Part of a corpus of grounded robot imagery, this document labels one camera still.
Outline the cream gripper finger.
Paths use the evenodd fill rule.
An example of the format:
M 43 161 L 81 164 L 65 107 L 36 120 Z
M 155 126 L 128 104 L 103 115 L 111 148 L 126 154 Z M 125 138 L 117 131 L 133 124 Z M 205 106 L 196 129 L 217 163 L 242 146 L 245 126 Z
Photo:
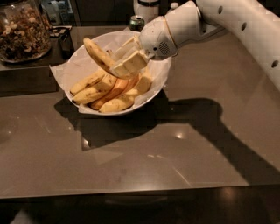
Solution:
M 124 56 L 130 55 L 134 51 L 140 49 L 141 49 L 141 45 L 139 43 L 138 36 L 133 36 L 112 54 L 112 59 L 114 61 L 118 61 L 122 59 Z
M 118 78 L 130 78 L 147 66 L 149 59 L 144 51 L 136 50 L 131 55 L 119 59 L 110 72 Z

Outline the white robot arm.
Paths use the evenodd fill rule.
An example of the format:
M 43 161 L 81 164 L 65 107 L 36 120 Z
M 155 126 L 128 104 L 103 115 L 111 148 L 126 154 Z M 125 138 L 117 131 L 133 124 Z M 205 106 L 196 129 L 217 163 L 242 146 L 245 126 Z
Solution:
M 174 56 L 180 47 L 223 29 L 241 41 L 280 89 L 280 20 L 256 0 L 190 0 L 150 21 L 138 37 L 117 50 L 110 71 L 128 79 L 150 59 Z

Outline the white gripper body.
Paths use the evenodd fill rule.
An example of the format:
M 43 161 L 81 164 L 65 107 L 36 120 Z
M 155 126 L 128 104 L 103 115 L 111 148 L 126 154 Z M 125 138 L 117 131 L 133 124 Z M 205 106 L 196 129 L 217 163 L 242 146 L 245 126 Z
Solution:
M 178 53 L 164 17 L 150 21 L 139 35 L 141 47 L 154 58 L 169 58 Z

